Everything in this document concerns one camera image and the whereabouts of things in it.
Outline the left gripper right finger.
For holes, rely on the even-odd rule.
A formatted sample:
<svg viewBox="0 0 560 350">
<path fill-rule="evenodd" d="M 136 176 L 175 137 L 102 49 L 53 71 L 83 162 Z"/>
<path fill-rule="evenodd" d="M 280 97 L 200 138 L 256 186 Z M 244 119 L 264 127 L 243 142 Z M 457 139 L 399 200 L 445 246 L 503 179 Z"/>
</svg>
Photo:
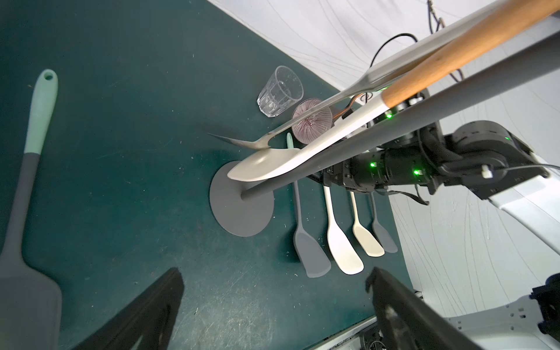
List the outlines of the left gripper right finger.
<svg viewBox="0 0 560 350">
<path fill-rule="evenodd" d="M 366 279 L 387 349 L 480 349 L 440 317 L 389 271 L 375 267 Z"/>
</svg>

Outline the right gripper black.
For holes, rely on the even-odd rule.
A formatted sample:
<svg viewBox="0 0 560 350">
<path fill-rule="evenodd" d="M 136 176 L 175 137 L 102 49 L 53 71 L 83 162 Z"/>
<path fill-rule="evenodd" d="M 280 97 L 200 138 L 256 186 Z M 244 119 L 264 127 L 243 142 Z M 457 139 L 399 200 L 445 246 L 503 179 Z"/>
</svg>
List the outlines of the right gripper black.
<svg viewBox="0 0 560 350">
<path fill-rule="evenodd" d="M 418 185 L 432 195 L 442 185 L 442 179 L 437 173 L 437 157 L 429 150 L 428 141 L 419 138 L 427 132 L 442 141 L 440 123 L 436 121 L 326 168 L 321 171 L 321 183 L 363 193 L 387 193 L 390 186 Z"/>
</svg>

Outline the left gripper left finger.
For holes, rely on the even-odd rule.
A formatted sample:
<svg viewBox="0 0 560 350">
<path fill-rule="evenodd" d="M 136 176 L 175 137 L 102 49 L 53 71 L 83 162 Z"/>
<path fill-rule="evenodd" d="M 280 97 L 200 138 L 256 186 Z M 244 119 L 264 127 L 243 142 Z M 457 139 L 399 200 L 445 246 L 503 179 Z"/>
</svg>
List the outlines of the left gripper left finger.
<svg viewBox="0 0 560 350">
<path fill-rule="evenodd" d="M 167 349 L 185 290 L 178 268 L 170 268 L 141 295 L 76 349 Z"/>
</svg>

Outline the grey spatula mint handle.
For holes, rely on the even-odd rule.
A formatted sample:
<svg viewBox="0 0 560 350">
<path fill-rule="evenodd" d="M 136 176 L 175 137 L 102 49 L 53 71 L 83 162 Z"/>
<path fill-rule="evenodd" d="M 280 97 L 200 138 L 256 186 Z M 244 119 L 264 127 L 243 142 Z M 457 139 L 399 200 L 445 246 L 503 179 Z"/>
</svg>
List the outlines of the grey spatula mint handle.
<svg viewBox="0 0 560 350">
<path fill-rule="evenodd" d="M 372 230 L 375 233 L 376 238 L 379 240 L 379 243 L 384 248 L 385 252 L 397 253 L 398 247 L 395 241 L 392 239 L 392 236 L 389 234 L 388 230 L 379 222 L 374 194 L 371 192 L 369 194 L 369 197 L 373 213 Z"/>
</svg>

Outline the white spatula light wood handle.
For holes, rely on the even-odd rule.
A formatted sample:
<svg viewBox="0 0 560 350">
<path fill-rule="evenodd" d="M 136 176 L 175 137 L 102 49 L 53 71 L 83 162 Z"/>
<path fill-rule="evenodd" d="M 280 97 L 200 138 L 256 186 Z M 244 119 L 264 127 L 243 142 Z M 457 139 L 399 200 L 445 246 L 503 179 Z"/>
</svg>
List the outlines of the white spatula light wood handle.
<svg viewBox="0 0 560 350">
<path fill-rule="evenodd" d="M 328 214 L 327 239 L 331 255 L 343 273 L 358 274 L 364 269 L 363 261 L 335 220 L 330 188 L 324 186 L 323 191 Z"/>
</svg>

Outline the cream spatula mint handle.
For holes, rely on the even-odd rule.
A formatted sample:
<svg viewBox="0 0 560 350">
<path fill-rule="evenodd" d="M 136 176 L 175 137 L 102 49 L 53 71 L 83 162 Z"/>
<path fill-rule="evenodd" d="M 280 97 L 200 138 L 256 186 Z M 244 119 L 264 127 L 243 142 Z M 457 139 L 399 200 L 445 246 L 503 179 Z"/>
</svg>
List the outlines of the cream spatula mint handle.
<svg viewBox="0 0 560 350">
<path fill-rule="evenodd" d="M 352 230 L 355 238 L 360 243 L 365 253 L 373 258 L 381 257 L 385 254 L 382 245 L 377 241 L 373 234 L 366 229 L 360 222 L 359 212 L 357 208 L 356 198 L 353 192 L 350 192 L 351 205 L 354 213 L 354 224 Z"/>
</svg>

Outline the grey utensil mint handle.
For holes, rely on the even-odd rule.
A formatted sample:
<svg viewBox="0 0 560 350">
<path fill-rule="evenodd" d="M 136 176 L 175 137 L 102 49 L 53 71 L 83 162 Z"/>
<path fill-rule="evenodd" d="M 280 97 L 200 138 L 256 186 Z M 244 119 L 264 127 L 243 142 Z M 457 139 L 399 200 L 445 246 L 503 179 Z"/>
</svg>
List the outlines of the grey utensil mint handle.
<svg viewBox="0 0 560 350">
<path fill-rule="evenodd" d="M 294 248 L 309 278 L 319 278 L 331 270 L 331 262 L 319 245 L 303 227 L 298 181 L 293 182 L 293 196 L 297 226 L 293 235 Z"/>
</svg>

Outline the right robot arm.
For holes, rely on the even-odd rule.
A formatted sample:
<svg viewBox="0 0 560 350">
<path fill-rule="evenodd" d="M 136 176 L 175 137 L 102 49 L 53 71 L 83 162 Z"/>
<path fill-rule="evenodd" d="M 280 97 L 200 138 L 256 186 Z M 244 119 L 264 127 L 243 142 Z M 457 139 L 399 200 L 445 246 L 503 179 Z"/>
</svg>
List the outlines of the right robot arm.
<svg viewBox="0 0 560 350">
<path fill-rule="evenodd" d="M 500 124 L 470 122 L 444 135 L 434 122 L 328 167 L 328 185 L 392 195 L 398 185 L 435 193 L 463 186 L 559 249 L 559 168 L 547 164 Z M 450 319 L 454 334 L 485 349 L 559 348 L 559 275 L 515 303 Z"/>
</svg>

